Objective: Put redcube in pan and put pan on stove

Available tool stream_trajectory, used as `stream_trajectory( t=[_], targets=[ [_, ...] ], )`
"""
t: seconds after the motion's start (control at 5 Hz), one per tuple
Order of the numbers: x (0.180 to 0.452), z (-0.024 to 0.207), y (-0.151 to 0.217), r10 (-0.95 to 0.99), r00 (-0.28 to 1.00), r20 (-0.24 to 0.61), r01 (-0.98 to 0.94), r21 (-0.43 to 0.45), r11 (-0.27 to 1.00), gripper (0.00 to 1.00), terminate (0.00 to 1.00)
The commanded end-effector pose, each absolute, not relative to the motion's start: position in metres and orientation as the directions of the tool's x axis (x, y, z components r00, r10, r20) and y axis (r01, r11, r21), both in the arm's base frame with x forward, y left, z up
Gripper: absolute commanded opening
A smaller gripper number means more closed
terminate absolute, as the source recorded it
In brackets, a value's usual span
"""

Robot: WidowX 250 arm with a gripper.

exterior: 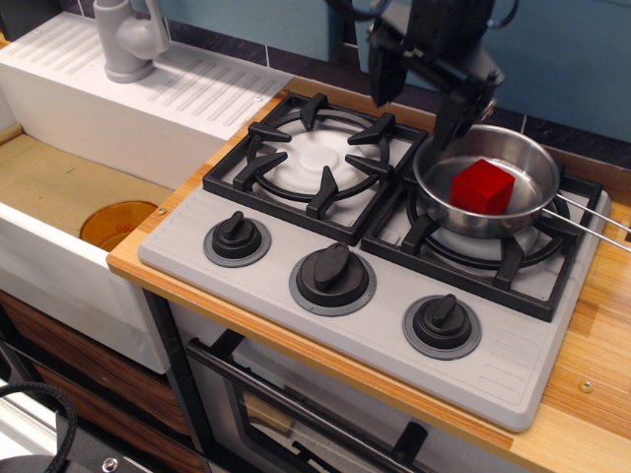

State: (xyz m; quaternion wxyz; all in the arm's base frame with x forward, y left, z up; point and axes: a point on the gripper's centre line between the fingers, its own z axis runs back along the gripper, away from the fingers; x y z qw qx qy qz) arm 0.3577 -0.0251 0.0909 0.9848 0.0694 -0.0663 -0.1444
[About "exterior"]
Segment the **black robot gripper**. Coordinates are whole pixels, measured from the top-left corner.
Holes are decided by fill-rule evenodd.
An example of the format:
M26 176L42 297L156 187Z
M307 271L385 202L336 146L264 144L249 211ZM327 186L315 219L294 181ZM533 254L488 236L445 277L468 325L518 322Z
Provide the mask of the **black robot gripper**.
M444 150L494 105L504 74L482 45L495 22L493 1L375 1L369 29L370 94L392 102L409 72L441 91L432 148Z

